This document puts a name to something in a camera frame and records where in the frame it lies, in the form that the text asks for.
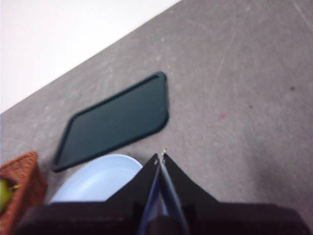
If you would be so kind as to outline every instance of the lime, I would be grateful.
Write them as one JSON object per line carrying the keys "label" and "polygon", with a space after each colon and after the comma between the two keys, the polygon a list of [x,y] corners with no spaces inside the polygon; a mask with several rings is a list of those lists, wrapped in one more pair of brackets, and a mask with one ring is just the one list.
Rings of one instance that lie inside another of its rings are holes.
{"label": "lime", "polygon": [[5,209],[6,204],[12,197],[12,189],[9,186],[9,182],[6,180],[0,180],[0,213]]}

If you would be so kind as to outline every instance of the wicker basket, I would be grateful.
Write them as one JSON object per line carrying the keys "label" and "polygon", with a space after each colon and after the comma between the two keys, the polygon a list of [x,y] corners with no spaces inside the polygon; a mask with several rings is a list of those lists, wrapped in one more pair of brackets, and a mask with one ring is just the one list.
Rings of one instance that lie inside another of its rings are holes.
{"label": "wicker basket", "polygon": [[6,210],[0,216],[0,234],[12,235],[16,224],[32,206],[43,202],[46,182],[39,171],[36,152],[27,152],[0,168],[0,177],[18,184]]}

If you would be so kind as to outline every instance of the red spot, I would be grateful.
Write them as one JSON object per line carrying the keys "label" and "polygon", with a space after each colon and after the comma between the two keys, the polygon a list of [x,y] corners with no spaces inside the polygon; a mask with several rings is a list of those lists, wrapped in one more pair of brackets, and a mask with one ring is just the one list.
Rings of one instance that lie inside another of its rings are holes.
{"label": "red spot", "polygon": [[221,115],[220,115],[220,119],[221,119],[221,120],[225,119],[226,117],[227,117],[226,114],[221,114]]}

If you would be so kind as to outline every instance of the floor scratch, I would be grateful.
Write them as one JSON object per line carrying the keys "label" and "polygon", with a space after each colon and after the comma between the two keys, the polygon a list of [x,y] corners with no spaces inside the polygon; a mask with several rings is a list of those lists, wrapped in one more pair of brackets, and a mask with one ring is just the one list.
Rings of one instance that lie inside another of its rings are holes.
{"label": "floor scratch", "polygon": [[303,14],[303,12],[301,11],[299,5],[297,4],[297,2],[295,0],[292,1],[294,7],[298,10],[298,12],[300,13],[300,15],[302,16],[304,22],[307,24],[307,26],[309,27],[309,29],[313,32],[313,26],[310,24],[310,22],[308,21],[308,19],[305,17],[305,15]]}
{"label": "floor scratch", "polygon": [[226,57],[226,55],[228,54],[228,51],[230,50],[231,45],[232,45],[233,42],[234,42],[234,39],[235,39],[235,37],[236,37],[236,35],[237,35],[237,32],[238,32],[238,29],[239,29],[239,27],[237,27],[236,30],[234,31],[234,33],[233,33],[233,35],[232,35],[232,37],[231,37],[231,40],[230,40],[230,42],[229,42],[228,46],[226,47],[226,50],[225,50],[225,52],[224,52],[224,54],[223,54],[223,57],[222,57],[222,59],[221,59],[221,62],[220,62],[219,68],[218,68],[218,70],[217,70],[216,76],[215,76],[214,79],[213,79],[213,82],[212,82],[212,89],[211,89],[211,94],[210,94],[210,97],[211,97],[211,98],[212,98],[212,96],[213,96],[213,94],[214,94],[214,92],[215,92],[216,81],[217,81],[217,79],[220,77],[221,71],[222,71],[222,69],[223,69],[225,57]]}

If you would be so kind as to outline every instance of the white wall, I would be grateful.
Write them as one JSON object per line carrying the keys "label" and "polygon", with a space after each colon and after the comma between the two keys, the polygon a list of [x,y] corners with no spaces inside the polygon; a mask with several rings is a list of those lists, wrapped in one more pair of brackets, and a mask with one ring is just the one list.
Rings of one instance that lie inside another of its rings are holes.
{"label": "white wall", "polygon": [[1,113],[179,0],[2,0]]}

